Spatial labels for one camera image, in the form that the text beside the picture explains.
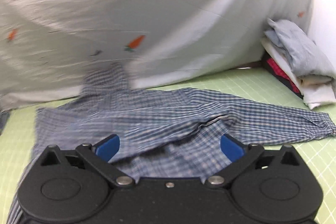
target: blue gripper pad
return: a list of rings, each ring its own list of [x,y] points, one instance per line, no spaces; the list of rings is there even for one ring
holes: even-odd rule
[[[231,161],[234,162],[240,159],[245,154],[244,145],[239,143],[237,140],[229,135],[223,135],[220,139],[220,148],[224,155]]]
[[[118,151],[120,147],[120,139],[113,134],[93,146],[93,152],[103,159],[109,161]]]

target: white wall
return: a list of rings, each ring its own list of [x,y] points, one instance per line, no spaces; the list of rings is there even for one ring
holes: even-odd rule
[[[308,36],[316,42],[336,68],[336,0],[314,0]]]

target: black line drawing on fabric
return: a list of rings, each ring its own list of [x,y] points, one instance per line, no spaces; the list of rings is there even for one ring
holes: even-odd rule
[[[90,56],[97,56],[97,55],[99,55],[99,54],[101,54],[102,53],[102,51],[100,50],[100,49],[97,49],[95,52],[94,52],[94,54],[92,54],[92,55],[90,55]]]

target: printed pattern on fabric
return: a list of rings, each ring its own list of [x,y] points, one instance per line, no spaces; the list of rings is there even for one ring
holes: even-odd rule
[[[111,162],[135,179],[205,179],[231,163],[220,149],[225,133],[246,144],[266,145],[322,139],[335,130],[325,113],[218,91],[130,90],[122,67],[114,64],[88,75],[77,100],[38,110],[32,158],[50,143],[68,150],[114,133],[120,137],[120,150]],[[15,196],[7,223],[18,223],[21,216]]]

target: metal pin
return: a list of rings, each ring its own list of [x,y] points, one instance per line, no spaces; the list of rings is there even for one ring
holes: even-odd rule
[[[118,177],[115,180],[119,185],[130,185],[133,182],[133,179],[127,175],[123,175],[121,177]]]
[[[173,182],[167,182],[166,183],[167,188],[173,188],[174,186],[175,186],[175,184]]]
[[[223,184],[224,183],[224,178],[221,177],[220,175],[213,175],[213,176],[211,176],[211,177],[208,178],[208,181],[212,185],[219,185],[219,184]]]

